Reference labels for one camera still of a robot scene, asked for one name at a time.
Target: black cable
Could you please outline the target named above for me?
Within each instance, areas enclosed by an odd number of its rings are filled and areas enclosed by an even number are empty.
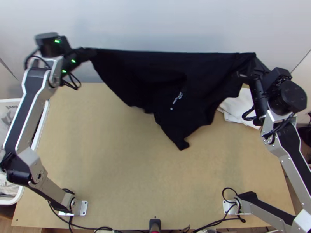
[[[29,57],[29,59],[32,58],[32,57],[35,57],[35,58],[40,59],[41,61],[44,62],[44,64],[45,64],[49,69],[51,69],[50,65],[49,65],[42,57],[39,57],[39,56],[36,56],[36,55],[32,55],[32,56]]]
[[[80,88],[80,87],[82,87],[82,83],[80,82],[80,80],[79,79],[77,79],[77,77],[76,76],[74,76],[72,73],[70,73],[69,74],[70,76],[70,80],[75,84],[75,82],[72,80],[72,78],[71,78],[71,76],[75,79],[75,80],[77,80],[77,82],[79,83],[79,86],[76,86],[77,88]]]
[[[295,113],[291,113],[286,120],[282,121],[276,128],[274,128],[273,130],[271,130],[269,133],[266,133],[264,135],[262,135],[265,139],[268,139],[268,137],[270,137],[271,135],[277,133],[279,130],[281,130],[282,128],[284,128],[284,126],[293,118],[293,116],[295,115]]]
[[[70,87],[74,90],[78,90],[80,87],[82,87],[80,80],[76,76],[74,76],[72,73],[69,73],[68,76],[69,76],[71,82],[73,83],[73,85],[66,80],[62,80],[62,86]],[[76,85],[76,83],[72,77],[78,81],[78,84],[79,84],[78,86]]]
[[[33,55],[35,55],[35,53],[38,51],[38,49],[35,49],[31,54],[29,54],[27,57],[26,57],[26,59],[25,59],[25,61],[24,61],[24,70],[26,70],[27,69],[27,67],[28,67],[28,61],[29,61],[29,59],[33,56]]]
[[[62,217],[60,217],[52,208],[50,202],[48,202],[49,206],[50,206],[50,209],[52,210],[52,212],[55,214],[56,217],[58,217],[60,220],[62,220],[63,222],[67,223],[67,224],[70,224],[71,226],[75,226],[77,228],[81,228],[81,229],[86,229],[86,230],[98,230],[98,229],[101,229],[101,230],[106,230],[106,231],[113,231],[112,228],[110,227],[107,227],[107,226],[102,226],[100,228],[90,228],[90,227],[84,227],[84,226],[79,226],[79,225],[76,225],[76,224],[73,224],[73,223],[70,223],[68,221],[66,221],[65,219],[63,219]]]
[[[226,187],[226,188],[224,188],[224,189],[222,190],[222,198],[223,198],[226,202],[228,202],[228,203],[230,203],[230,204],[235,204],[235,202],[230,202],[230,201],[228,201],[228,200],[225,198],[224,192],[225,192],[227,189],[230,189],[230,190],[234,191],[234,193],[235,193],[236,195],[238,194],[233,188]]]
[[[73,233],[73,232],[72,232],[72,229],[71,229],[72,219],[73,219],[73,216],[70,216],[70,218],[69,218],[69,223],[68,223],[68,227],[69,227],[70,233]]]
[[[230,189],[230,190],[234,191],[234,193],[237,195],[237,192],[236,192],[234,189],[232,189],[232,188],[230,188],[230,187],[226,187],[226,188],[224,188],[224,189],[222,190],[222,197],[223,197],[223,198],[224,198],[224,192],[225,192],[225,190],[227,190],[227,189]],[[199,232],[199,231],[201,231],[201,230],[203,230],[203,229],[205,229],[205,228],[211,227],[211,226],[216,226],[216,225],[222,223],[223,221],[240,220],[240,221],[243,222],[243,223],[246,222],[246,220],[243,219],[243,218],[241,218],[240,215],[237,215],[238,217],[226,219],[226,217],[227,217],[229,211],[230,211],[234,206],[236,206],[237,204],[236,204],[236,202],[229,202],[229,201],[226,200],[225,198],[224,198],[224,200],[225,200],[226,202],[228,202],[228,203],[232,203],[232,206],[230,206],[230,208],[226,211],[224,217],[223,217],[222,219],[220,219],[220,220],[217,220],[217,221],[215,221],[215,222],[212,222],[212,223],[210,223],[210,224],[207,224],[207,225],[205,225],[205,226],[203,226],[203,227],[201,227],[201,228],[198,228],[198,229],[194,230],[193,233],[197,233],[197,232]],[[241,210],[241,204],[240,204],[240,202],[239,202],[239,210],[238,210],[238,213],[240,213],[240,210]]]
[[[311,112],[308,112],[308,115],[309,115],[309,117],[310,117],[310,121],[309,121],[308,126],[310,126],[310,124],[311,124]]]
[[[247,110],[246,112],[244,112],[242,114],[242,119],[246,120],[246,121],[252,121],[252,120],[256,120],[257,117],[256,116],[251,116],[251,117],[247,117],[248,114],[250,114],[252,111],[254,111],[255,107],[251,107],[249,110]]]

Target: white cloth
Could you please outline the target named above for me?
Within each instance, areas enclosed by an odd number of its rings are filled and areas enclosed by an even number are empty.
[[[0,115],[0,161],[3,159],[5,152],[3,143],[9,131],[10,125],[16,113],[16,108],[10,108]],[[19,186],[7,181],[6,174],[0,170],[0,196],[16,196]]]
[[[253,99],[249,88],[241,88],[239,97],[226,98],[219,105],[217,110],[224,114],[225,121],[242,123],[255,129],[259,129],[260,127],[255,126],[252,121],[245,121],[242,119],[242,114],[252,108],[252,106]],[[247,117],[253,116],[255,116],[255,111],[252,111]]]

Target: wooden table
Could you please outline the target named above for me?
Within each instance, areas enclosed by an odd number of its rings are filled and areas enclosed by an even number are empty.
[[[258,130],[225,122],[216,112],[212,125],[187,140],[190,148],[179,151],[153,115],[128,107],[103,83],[84,83],[79,91],[60,88],[52,97],[37,152],[56,184],[89,201],[87,215],[74,217],[81,226],[147,229],[157,217],[163,229],[198,228],[223,217],[224,187],[254,191],[294,214],[279,160]],[[245,219],[219,228],[267,225],[255,216]],[[68,227],[28,189],[13,225]]]

